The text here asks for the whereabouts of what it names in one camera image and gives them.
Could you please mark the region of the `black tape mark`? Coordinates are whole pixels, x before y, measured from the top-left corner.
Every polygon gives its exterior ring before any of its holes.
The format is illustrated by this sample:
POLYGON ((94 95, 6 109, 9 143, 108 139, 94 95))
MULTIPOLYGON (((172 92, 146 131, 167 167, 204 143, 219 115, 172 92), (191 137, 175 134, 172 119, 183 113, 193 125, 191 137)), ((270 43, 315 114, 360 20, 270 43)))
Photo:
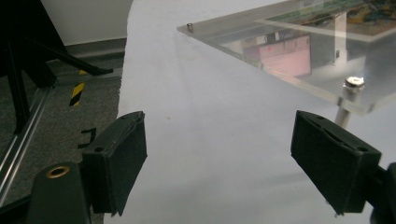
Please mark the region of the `black tape mark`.
POLYGON ((90 143, 93 142, 95 137, 96 137, 96 129, 95 128, 82 130, 78 137, 78 148, 87 147, 90 143))

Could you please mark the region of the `black tripod stand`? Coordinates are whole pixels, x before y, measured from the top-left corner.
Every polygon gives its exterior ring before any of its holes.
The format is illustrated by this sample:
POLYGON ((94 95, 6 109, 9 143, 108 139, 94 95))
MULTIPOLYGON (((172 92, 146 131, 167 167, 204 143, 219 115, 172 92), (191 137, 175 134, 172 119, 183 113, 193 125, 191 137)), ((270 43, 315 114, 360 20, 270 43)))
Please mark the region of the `black tripod stand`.
POLYGON ((68 63, 93 76, 112 72, 70 55, 40 0, 0 0, 0 77, 8 78, 16 133, 30 118, 21 74, 26 73, 39 88, 51 87, 56 81, 47 65, 51 60, 68 63))

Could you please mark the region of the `yellow black hazard tape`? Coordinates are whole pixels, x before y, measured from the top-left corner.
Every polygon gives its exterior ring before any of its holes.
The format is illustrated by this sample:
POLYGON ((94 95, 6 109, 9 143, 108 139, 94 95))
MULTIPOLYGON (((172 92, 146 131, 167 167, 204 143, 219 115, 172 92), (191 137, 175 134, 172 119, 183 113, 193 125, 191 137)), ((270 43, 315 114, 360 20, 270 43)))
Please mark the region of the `yellow black hazard tape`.
POLYGON ((70 106, 77 106, 79 105, 79 101, 82 95, 82 92, 84 90, 85 83, 84 82, 79 82, 74 86, 74 89, 72 91, 72 97, 70 99, 69 105, 70 106))

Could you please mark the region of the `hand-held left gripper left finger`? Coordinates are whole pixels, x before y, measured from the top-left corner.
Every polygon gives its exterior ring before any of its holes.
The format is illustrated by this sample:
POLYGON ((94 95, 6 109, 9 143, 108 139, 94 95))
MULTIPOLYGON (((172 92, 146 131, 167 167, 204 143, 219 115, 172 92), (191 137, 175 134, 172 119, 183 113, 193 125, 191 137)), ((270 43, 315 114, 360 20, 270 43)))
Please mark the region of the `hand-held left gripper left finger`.
POLYGON ((144 119, 143 111, 119 117, 83 150, 95 213, 122 215, 148 156, 144 119))

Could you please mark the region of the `aluminium floor rail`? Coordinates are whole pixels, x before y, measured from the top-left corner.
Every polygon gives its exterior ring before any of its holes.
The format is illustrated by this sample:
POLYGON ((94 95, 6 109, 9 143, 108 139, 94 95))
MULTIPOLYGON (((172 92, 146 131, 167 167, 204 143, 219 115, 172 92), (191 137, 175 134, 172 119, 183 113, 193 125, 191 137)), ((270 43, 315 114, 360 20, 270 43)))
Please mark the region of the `aluminium floor rail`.
POLYGON ((0 161, 0 206, 29 195, 41 169, 80 160, 80 132, 95 128, 97 137, 117 116, 121 74, 120 68, 101 76, 76 72, 35 93, 32 117, 0 161), (79 105, 70 106, 79 82, 85 83, 79 105))

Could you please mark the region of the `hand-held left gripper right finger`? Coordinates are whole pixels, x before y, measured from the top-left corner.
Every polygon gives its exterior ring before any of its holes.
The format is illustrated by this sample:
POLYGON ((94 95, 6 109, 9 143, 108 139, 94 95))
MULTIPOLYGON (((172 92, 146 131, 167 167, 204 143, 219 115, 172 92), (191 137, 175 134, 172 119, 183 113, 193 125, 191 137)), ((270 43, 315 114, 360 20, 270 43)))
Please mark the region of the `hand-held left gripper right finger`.
POLYGON ((291 156, 338 214, 360 213, 381 153, 322 116, 297 111, 291 156))

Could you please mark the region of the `clear acrylic stand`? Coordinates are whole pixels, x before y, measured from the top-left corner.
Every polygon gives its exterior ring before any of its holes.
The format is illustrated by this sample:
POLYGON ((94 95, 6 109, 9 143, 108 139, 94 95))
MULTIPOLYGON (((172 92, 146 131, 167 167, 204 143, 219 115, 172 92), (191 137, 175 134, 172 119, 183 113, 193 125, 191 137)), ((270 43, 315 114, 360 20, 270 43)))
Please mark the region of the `clear acrylic stand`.
POLYGON ((396 31, 348 34, 268 18, 322 0, 286 0, 179 31, 338 106, 336 121, 396 101, 396 31))

